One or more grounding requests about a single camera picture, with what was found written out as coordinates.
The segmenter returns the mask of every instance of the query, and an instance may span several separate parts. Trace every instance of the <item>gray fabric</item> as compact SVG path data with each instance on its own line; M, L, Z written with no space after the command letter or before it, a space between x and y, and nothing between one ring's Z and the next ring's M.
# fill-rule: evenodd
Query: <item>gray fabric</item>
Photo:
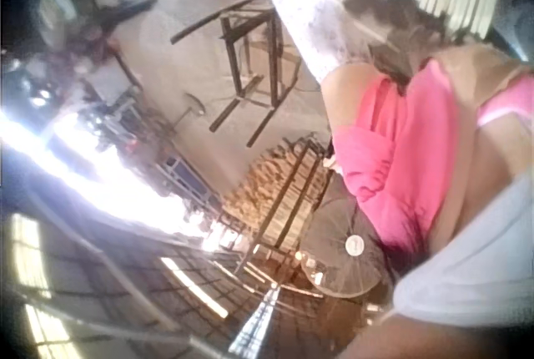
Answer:
M534 321L530 173L517 178L445 249L400 281L395 312L451 326Z

